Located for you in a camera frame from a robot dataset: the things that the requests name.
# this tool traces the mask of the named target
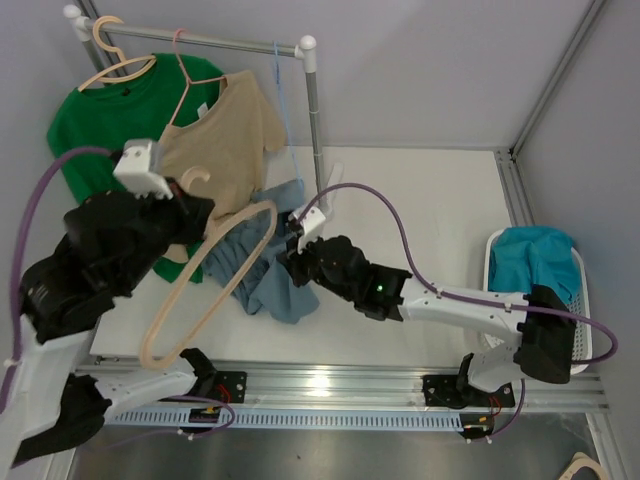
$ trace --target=white wall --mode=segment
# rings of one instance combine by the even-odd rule
[[[613,0],[521,157],[537,220],[586,261],[592,316],[620,338],[599,367],[640,472],[640,2]]]
[[[45,134],[66,94],[91,65],[62,17],[62,0],[5,0],[0,6],[0,358],[11,355],[8,278],[16,230],[28,195],[53,158]],[[62,214],[73,205],[61,177],[45,194],[31,231],[26,265],[49,255],[62,236]],[[10,478],[39,478],[34,461]]]
[[[125,22],[223,38],[319,42],[320,108],[332,145],[510,145],[589,0],[96,0]],[[114,37],[127,52],[165,42]],[[184,47],[254,70],[275,102],[271,59]],[[288,60],[296,143],[309,144],[301,67]]]

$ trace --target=wooden hanger hook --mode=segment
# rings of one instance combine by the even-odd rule
[[[100,48],[106,50],[107,52],[115,53],[121,62],[126,62],[127,57],[124,56],[124,52],[121,49],[104,43],[102,38],[100,38],[100,29],[105,23],[124,23],[124,21],[118,17],[114,17],[113,15],[104,15],[100,17],[93,24],[93,39],[100,46]]]

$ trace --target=gray floor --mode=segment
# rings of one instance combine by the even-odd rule
[[[493,445],[466,445],[445,433],[238,429],[193,443],[156,436],[100,450],[144,431],[103,429],[76,455],[70,479],[556,480],[575,452],[596,458],[577,414],[523,416]]]

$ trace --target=beige t-shirt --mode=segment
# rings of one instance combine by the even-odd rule
[[[262,189],[263,151],[279,150],[285,140],[282,122],[253,73],[225,75],[218,101],[202,118],[186,127],[165,127],[159,140],[164,148],[161,173],[179,180],[192,167],[206,169],[209,180],[195,180],[188,193],[213,199],[217,219],[240,211]],[[188,260],[184,247],[172,246],[165,257]]]

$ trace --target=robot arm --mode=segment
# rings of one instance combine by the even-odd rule
[[[299,216],[300,210],[294,212],[290,226],[296,236],[279,257],[294,285],[313,280],[375,320],[435,321],[504,341],[489,352],[464,358],[455,387],[465,403],[476,399],[488,404],[488,397],[500,387],[521,378],[569,382],[575,323],[513,308],[535,305],[566,311],[551,289],[535,286],[529,295],[437,284],[427,289],[406,270],[369,262],[345,236],[322,239],[325,218],[319,209],[310,209],[302,221]],[[444,291],[473,301],[461,302],[438,293]]]
[[[158,148],[150,141],[125,145],[114,173],[129,191],[93,195],[68,212],[53,255],[22,277],[23,354],[8,405],[26,402],[27,413],[21,434],[13,432],[14,463],[78,446],[127,410],[213,390],[215,369],[196,349],[165,371],[115,379],[73,374],[113,298],[131,296],[169,245],[203,239],[214,202],[155,173]]]

